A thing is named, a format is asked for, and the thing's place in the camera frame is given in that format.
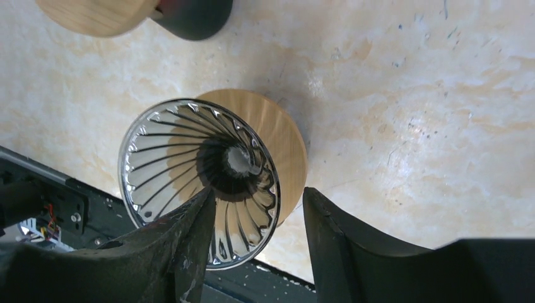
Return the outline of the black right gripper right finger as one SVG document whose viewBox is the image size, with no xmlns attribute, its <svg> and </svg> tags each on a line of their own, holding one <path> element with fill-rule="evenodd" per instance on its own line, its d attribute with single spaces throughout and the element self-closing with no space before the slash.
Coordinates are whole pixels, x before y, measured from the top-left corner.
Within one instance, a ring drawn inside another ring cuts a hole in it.
<svg viewBox="0 0 535 303">
<path fill-rule="evenodd" d="M 307 187 L 303 212 L 319 302 L 533 302 L 533 239 L 402 241 Z"/>
</svg>

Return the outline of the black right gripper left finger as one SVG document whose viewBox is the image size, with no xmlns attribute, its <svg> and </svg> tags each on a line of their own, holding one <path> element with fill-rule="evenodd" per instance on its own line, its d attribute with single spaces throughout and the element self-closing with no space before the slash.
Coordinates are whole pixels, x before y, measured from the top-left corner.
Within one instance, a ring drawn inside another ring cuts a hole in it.
<svg viewBox="0 0 535 303">
<path fill-rule="evenodd" d="M 215 211 L 215 194 L 206 188 L 95 249 L 3 243 L 1 301 L 200 302 Z"/>
</svg>

